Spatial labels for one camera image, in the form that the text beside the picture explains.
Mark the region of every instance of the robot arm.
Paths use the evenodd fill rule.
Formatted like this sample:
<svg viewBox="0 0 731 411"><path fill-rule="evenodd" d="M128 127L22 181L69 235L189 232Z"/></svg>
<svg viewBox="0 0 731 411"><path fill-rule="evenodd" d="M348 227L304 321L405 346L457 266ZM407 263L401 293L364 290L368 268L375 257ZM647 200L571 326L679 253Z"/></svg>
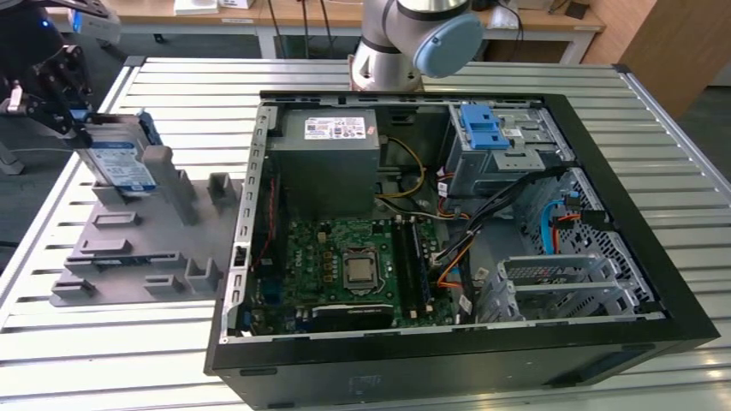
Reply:
<svg viewBox="0 0 731 411"><path fill-rule="evenodd" d="M53 6L73 10L74 31L118 39L118 20L97 0L0 0L0 115L29 117L72 148L86 148L92 90L84 53L64 45L45 11Z"/></svg>
<svg viewBox="0 0 731 411"><path fill-rule="evenodd" d="M469 0L368 0L355 53L353 87L411 91L420 75L456 73L480 48L483 26Z"/></svg>

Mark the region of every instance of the blue plastic bracket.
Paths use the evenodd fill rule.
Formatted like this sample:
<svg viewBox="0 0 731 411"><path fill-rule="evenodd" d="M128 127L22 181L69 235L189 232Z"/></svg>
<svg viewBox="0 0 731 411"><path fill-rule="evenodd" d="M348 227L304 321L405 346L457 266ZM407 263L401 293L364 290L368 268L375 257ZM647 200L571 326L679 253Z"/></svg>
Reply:
<svg viewBox="0 0 731 411"><path fill-rule="evenodd" d="M459 109L472 149L509 148L511 142L500 132L500 119L495 117L489 107L487 105L464 104Z"/></svg>

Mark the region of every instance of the slatted metal table surface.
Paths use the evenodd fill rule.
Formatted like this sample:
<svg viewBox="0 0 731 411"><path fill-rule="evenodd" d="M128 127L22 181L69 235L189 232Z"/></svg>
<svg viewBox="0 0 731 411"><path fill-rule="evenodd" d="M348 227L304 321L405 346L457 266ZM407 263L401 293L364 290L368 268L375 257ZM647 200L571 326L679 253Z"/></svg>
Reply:
<svg viewBox="0 0 731 411"><path fill-rule="evenodd" d="M213 171L241 176L259 91L347 84L340 61L148 58L122 68L101 110L146 108L192 179ZM599 66L475 63L425 80L425 89L568 96L723 337L592 387L339 409L731 409L731 190L632 75ZM48 302L92 210L90 184L74 155L0 277L0 409L248 409L202 375L212 301Z"/></svg>

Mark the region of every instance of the orange wire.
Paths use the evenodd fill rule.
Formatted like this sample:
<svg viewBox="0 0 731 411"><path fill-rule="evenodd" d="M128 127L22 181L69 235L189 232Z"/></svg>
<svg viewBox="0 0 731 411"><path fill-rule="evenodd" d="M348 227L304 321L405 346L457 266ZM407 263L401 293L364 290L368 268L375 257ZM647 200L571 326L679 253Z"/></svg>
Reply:
<svg viewBox="0 0 731 411"><path fill-rule="evenodd" d="M447 274L449 274L451 269L455 268L455 265L457 264L459 260L464 257L464 253L467 253L467 250L469 249L473 243L475 243L475 239L472 238L472 240L469 241L469 244L467 244L467 246L461 249L461 251L456 255L455 259L452 259L452 262L449 263L449 265L447 265L447 269L444 270L444 272L439 276L439 279L436 280L436 285L439 287L459 287L453 283L445 283L444 278L447 278Z"/></svg>
<svg viewBox="0 0 731 411"><path fill-rule="evenodd" d="M581 218L581 214L568 214L567 216L559 217L559 221L577 220ZM553 226L551 228L551 241L552 241L552 251L559 253L559 230Z"/></svg>
<svg viewBox="0 0 731 411"><path fill-rule="evenodd" d="M581 218L581 214L568 214L567 216L559 217L559 221L576 220Z"/></svg>
<svg viewBox="0 0 731 411"><path fill-rule="evenodd" d="M440 197L439 198L439 203L436 205L436 214L439 214L439 217L447 217L447 218L452 218L455 216L455 214L448 214L447 212L444 212L444 210L441 209L441 204L444 203L444 197ZM467 214L465 212L460 213L459 216L468 220L469 219L469 214Z"/></svg>

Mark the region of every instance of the floor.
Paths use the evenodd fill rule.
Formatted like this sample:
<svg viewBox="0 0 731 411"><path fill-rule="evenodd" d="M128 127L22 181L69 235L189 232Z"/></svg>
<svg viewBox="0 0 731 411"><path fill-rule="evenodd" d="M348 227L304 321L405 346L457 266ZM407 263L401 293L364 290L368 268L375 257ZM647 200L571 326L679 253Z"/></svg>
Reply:
<svg viewBox="0 0 731 411"><path fill-rule="evenodd" d="M157 44L152 35L125 35L120 44L110 50L101 50L94 40L69 36L68 42L84 48L89 64L90 83L96 90L92 96L98 106L106 89L114 81L116 74L126 56L156 57L233 57L259 58L259 43L252 36L226 35L166 35L166 42ZM336 39L336 58L344 58L352 52L356 40ZM288 39L285 49L288 57L303 57L303 40ZM311 57L325 57L327 42L323 38L311 40ZM727 178L731 178L731 87L711 87L691 110L680 118L683 127L695 143L700 146L711 161ZM60 142L50 137L18 137L22 133L8 133L14 127L0 119L0 141L12 150L28 148L61 149ZM25 164L21 176L0 175L0 244L2 241L17 242L30 225L45 196L52 188L69 153L62 151L21 151L17 157ZM0 246L0 270L12 256L12 248Z"/></svg>

